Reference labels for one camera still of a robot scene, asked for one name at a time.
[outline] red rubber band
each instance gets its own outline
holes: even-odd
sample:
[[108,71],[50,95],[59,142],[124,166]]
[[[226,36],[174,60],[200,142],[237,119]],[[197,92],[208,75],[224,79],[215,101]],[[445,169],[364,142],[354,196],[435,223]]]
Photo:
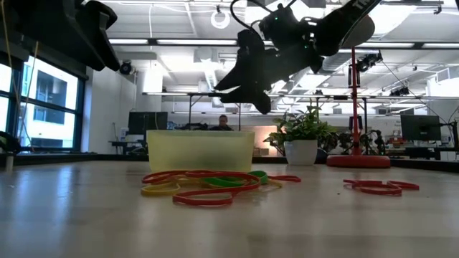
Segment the red rubber band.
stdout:
[[[192,206],[222,206],[232,204],[233,198],[240,192],[251,191],[260,187],[261,180],[259,177],[242,172],[231,171],[164,171],[159,173],[152,173],[144,176],[142,183],[161,184],[170,180],[173,176],[186,176],[189,178],[212,178],[212,177],[233,177],[240,178],[246,183],[238,187],[225,187],[208,190],[188,191],[178,193],[172,196],[172,201],[180,204],[187,204]],[[301,182],[297,176],[268,176],[268,178],[280,181]],[[191,196],[201,196],[207,194],[230,194],[231,196],[225,199],[217,200],[200,200],[189,198]]]
[[[241,179],[248,180],[247,184],[240,187],[226,187],[226,188],[217,188],[210,190],[198,190],[198,191],[189,191],[185,193],[178,193],[172,197],[173,202],[188,204],[193,206],[222,206],[232,204],[233,198],[242,191],[255,190],[260,187],[260,179],[257,176],[252,176],[246,173],[235,173],[235,172],[212,172],[212,171],[189,171],[186,172],[186,176],[194,178],[206,178],[206,177],[220,177],[220,176],[231,176]],[[199,199],[190,199],[187,197],[190,196],[199,196],[205,194],[231,194],[231,197],[226,199],[218,200],[199,200]]]
[[[352,185],[353,189],[357,189],[362,193],[376,194],[376,195],[390,195],[401,196],[402,189],[392,184],[384,183],[355,183]],[[373,188],[386,188],[387,190],[376,190]]]
[[407,189],[407,190],[419,190],[420,189],[420,187],[414,183],[406,183],[406,182],[400,182],[400,181],[388,181],[387,184],[392,184],[392,185],[400,187],[401,189]]
[[297,176],[268,176],[269,179],[300,183],[301,178]]
[[349,180],[349,179],[344,179],[344,183],[382,183],[382,181],[375,181],[375,180]]

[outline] potted plant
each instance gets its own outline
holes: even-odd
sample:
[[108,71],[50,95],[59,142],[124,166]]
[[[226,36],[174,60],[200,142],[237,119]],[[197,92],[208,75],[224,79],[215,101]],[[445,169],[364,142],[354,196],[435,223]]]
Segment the potted plant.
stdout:
[[316,161],[318,140],[326,138],[334,128],[318,119],[319,107],[308,107],[306,113],[285,113],[282,118],[274,119],[277,130],[265,141],[276,145],[290,165],[313,165]]

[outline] green leaves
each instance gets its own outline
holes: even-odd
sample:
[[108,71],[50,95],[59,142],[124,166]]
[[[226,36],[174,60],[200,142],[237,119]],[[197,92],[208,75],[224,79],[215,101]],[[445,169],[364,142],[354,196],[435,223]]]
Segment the green leaves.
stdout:
[[306,113],[284,113],[282,118],[273,120],[278,124],[278,131],[271,133],[265,141],[276,142],[279,148],[283,148],[285,141],[317,140],[326,137],[334,128],[318,119],[319,110],[319,107],[308,106]]

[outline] green rubber band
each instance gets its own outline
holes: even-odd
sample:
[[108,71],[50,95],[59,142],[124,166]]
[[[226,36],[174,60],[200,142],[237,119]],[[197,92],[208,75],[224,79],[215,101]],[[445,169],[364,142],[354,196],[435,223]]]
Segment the green rubber band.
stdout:
[[[252,176],[257,176],[260,178],[260,183],[261,184],[267,184],[268,183],[268,175],[264,171],[252,171],[248,173],[249,175]],[[214,186],[221,186],[221,187],[239,187],[239,186],[244,186],[244,183],[240,183],[237,180],[237,178],[227,178],[227,177],[221,177],[221,178],[203,178],[202,179],[206,183],[210,183]]]

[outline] person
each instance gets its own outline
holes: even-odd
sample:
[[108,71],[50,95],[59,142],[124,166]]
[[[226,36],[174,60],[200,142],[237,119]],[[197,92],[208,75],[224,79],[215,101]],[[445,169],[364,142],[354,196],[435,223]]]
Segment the person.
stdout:
[[210,130],[233,130],[228,126],[228,117],[226,115],[220,115],[218,118],[218,126],[210,128]]

